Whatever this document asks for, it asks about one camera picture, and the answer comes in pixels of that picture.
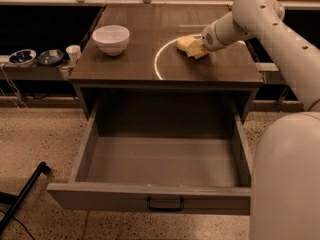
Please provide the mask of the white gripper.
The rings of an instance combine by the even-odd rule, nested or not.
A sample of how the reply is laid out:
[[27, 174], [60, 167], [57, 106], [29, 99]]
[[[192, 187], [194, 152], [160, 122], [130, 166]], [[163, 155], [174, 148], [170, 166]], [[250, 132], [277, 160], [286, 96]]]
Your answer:
[[189, 35], [187, 45], [187, 56], [193, 57], [195, 60], [206, 56], [208, 51], [214, 52], [223, 48], [223, 44], [219, 41], [215, 32], [214, 23], [208, 25], [202, 31], [202, 39], [198, 36]]

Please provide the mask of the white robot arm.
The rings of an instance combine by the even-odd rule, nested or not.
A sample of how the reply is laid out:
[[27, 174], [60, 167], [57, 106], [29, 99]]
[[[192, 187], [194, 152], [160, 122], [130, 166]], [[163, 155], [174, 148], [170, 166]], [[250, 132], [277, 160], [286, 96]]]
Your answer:
[[320, 51], [284, 22], [276, 0], [234, 0], [198, 35], [216, 52], [255, 38], [302, 111], [274, 121], [252, 165], [250, 240], [320, 240]]

